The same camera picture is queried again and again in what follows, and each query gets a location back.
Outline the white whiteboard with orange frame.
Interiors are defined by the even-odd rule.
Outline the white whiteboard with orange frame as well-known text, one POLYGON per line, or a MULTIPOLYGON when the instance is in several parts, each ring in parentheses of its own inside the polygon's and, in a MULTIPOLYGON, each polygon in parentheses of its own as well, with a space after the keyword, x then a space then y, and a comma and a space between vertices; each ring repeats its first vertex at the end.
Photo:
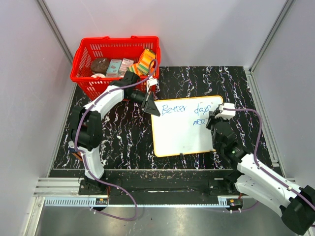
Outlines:
POLYGON ((151 116, 154 154, 167 157, 214 151, 211 131, 206 128, 209 112, 221 96, 157 100, 160 116, 151 116))

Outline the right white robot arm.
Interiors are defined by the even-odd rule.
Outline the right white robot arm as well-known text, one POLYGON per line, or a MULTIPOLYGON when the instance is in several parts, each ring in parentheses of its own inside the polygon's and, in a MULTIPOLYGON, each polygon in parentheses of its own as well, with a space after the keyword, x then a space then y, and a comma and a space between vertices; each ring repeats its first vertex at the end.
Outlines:
POLYGON ((301 187, 268 168, 244 145, 237 142, 229 116, 209 112, 206 128, 211 131, 216 153, 233 169, 225 178, 224 190, 248 195, 274 211, 295 234, 304 235, 315 226, 315 190, 301 187))

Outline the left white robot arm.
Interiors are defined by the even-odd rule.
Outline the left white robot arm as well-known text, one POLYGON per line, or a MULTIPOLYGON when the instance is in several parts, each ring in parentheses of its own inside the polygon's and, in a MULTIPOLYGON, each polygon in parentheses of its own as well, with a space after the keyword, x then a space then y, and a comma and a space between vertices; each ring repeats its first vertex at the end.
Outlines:
POLYGON ((95 194, 105 192, 107 183, 101 179, 104 168, 101 164, 99 146, 102 142, 102 120, 105 115, 123 100, 130 100, 140 105, 143 112, 160 116, 153 94, 142 92, 135 87, 150 77, 139 80, 134 72, 126 72, 123 78, 114 80, 106 90, 92 102, 83 107, 74 107, 70 118, 70 135, 73 149, 83 158, 85 176, 92 179, 89 188, 95 194))

